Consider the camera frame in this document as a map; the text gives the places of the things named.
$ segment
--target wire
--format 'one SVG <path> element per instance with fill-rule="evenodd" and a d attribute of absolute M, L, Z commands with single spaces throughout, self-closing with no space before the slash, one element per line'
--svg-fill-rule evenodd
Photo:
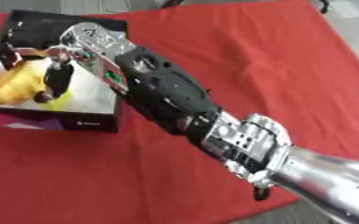
<path fill-rule="evenodd" d="M 110 12 L 110 13 L 125 13 L 125 12 L 129 12 L 132 9 L 131 4 L 130 4 L 130 0 L 124 0 L 125 3 L 126 3 L 126 9 L 125 10 L 111 10 L 111 9 L 108 9 L 106 7 L 106 2 L 105 1 L 108 1 L 108 0 L 99 0 L 100 7 L 101 7 L 101 12 L 102 12 L 102 9 L 104 9 L 107 12 Z"/>

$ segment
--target yellow graphic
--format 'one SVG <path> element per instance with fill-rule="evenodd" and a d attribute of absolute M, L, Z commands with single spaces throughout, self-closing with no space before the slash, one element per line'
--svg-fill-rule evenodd
<path fill-rule="evenodd" d="M 45 91 L 44 77 L 47 66 L 41 60 L 20 61 L 10 71 L 0 73 L 0 104 L 18 105 L 32 100 L 36 93 Z M 47 110 L 63 110 L 72 95 L 64 93 L 59 99 L 39 106 Z"/>

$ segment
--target robotic arm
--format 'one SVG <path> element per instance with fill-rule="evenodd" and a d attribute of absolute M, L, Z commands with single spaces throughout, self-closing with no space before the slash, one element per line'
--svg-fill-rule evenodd
<path fill-rule="evenodd" d="M 19 24 L 10 30 L 1 59 L 11 68 L 17 58 L 51 58 L 45 79 L 49 91 L 41 94 L 45 100 L 65 92 L 66 84 L 55 83 L 69 80 L 73 72 L 69 61 L 75 60 L 146 118 L 185 136 L 251 183 L 256 200 L 266 199 L 269 188 L 277 185 L 309 200 L 336 221 L 359 223 L 359 162 L 296 147 L 285 128 L 269 117 L 255 114 L 237 119 L 179 66 L 133 44 L 122 33 L 79 23 L 67 24 L 50 41 L 30 38 L 39 26 Z"/>

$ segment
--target floor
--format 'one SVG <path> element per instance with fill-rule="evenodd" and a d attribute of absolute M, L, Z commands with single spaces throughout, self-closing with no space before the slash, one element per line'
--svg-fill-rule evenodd
<path fill-rule="evenodd" d="M 0 13 L 11 9 L 29 9 L 66 14 L 98 14 L 139 11 L 158 8 L 165 0 L 0 0 Z M 208 4 L 225 2 L 255 2 L 264 0 L 186 0 L 185 4 Z M 320 7 L 318 0 L 312 0 Z M 332 9 L 327 21 L 340 33 L 359 56 L 359 1 L 331 0 Z M 268 213 L 235 221 L 232 224 L 328 224 L 328 218 L 305 201 L 281 207 Z"/>

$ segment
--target red tablecloth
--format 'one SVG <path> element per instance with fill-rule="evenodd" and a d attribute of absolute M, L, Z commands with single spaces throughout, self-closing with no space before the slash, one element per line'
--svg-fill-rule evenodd
<path fill-rule="evenodd" d="M 310 4 L 116 18 L 129 20 L 133 41 L 213 89 L 227 111 L 271 116 L 297 145 L 359 159 L 359 59 Z M 124 110 L 119 134 L 0 129 L 0 224 L 215 223 L 295 200 L 274 189 L 253 201 L 250 185 L 185 138 Z"/>

